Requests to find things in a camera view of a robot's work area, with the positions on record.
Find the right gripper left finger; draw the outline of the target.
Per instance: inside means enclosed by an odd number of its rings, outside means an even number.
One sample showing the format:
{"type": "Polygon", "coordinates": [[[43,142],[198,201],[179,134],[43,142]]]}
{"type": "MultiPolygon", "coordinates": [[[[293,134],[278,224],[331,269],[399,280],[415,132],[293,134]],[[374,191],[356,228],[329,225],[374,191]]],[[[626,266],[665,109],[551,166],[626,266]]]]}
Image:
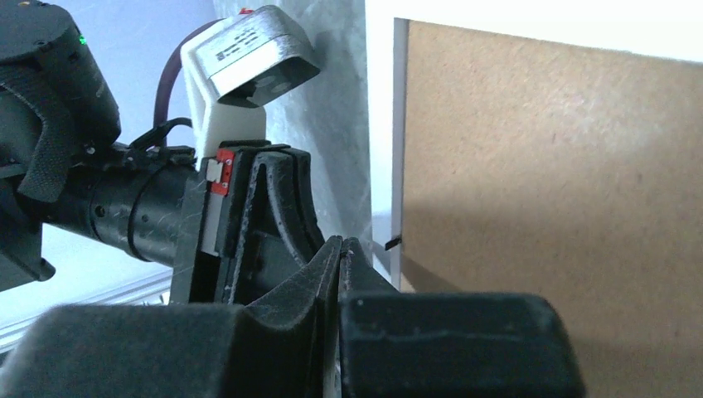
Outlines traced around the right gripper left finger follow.
{"type": "Polygon", "coordinates": [[[4,397],[323,397],[343,240],[248,305],[66,305],[1,369],[4,397]]]}

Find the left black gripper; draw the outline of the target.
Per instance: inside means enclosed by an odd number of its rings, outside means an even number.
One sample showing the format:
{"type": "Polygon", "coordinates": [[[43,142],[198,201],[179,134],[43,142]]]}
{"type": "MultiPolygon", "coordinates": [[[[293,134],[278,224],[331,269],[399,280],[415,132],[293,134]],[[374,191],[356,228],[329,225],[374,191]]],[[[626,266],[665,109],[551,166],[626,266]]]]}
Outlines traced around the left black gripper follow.
{"type": "Polygon", "coordinates": [[[324,238],[312,194],[311,155],[224,142],[186,179],[171,305],[247,304],[308,263],[324,238]]]}

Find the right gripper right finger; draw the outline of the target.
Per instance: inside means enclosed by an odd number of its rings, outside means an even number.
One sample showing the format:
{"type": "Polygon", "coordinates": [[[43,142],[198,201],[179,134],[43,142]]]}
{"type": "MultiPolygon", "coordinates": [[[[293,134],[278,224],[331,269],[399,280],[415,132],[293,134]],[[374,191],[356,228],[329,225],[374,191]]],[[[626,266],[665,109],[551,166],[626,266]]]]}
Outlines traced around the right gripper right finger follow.
{"type": "Polygon", "coordinates": [[[345,397],[583,397],[560,315],[508,292],[402,293],[343,241],[338,320],[345,397]]]}

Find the brown backing board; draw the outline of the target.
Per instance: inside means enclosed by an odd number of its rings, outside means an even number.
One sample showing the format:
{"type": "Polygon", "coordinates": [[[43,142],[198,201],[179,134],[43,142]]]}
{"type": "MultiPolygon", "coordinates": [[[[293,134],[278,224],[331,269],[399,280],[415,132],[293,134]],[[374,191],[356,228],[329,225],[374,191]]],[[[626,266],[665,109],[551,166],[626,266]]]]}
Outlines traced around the brown backing board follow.
{"type": "Polygon", "coordinates": [[[565,321],[592,397],[702,394],[702,68],[409,29],[401,263],[565,321]]]}

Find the silver picture frame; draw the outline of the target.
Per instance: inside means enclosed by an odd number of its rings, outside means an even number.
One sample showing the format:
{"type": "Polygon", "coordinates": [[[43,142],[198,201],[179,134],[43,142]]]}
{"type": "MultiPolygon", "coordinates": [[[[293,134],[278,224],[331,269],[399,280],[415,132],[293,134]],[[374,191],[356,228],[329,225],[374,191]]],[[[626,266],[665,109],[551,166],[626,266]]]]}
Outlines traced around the silver picture frame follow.
{"type": "Polygon", "coordinates": [[[506,16],[498,2],[369,1],[366,32],[369,51],[371,207],[381,217],[374,237],[390,243],[394,279],[401,263],[405,122],[409,29],[422,22],[471,31],[514,36],[601,51],[621,52],[702,68],[702,22],[694,17],[657,21],[624,15],[625,5],[602,17],[570,7],[539,15],[523,2],[509,2],[506,16]]]}

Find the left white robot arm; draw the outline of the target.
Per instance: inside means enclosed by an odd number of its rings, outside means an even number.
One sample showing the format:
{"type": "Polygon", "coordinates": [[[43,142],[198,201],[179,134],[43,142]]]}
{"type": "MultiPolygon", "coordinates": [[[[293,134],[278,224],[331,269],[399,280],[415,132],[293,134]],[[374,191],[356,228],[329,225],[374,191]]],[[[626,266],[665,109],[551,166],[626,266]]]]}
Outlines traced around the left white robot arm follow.
{"type": "Polygon", "coordinates": [[[62,7],[1,4],[1,287],[45,281],[45,224],[172,269],[173,303],[250,303],[323,243],[311,158],[266,138],[264,107],[319,73],[304,30],[260,7],[169,58],[153,126],[119,108],[62,7]]]}

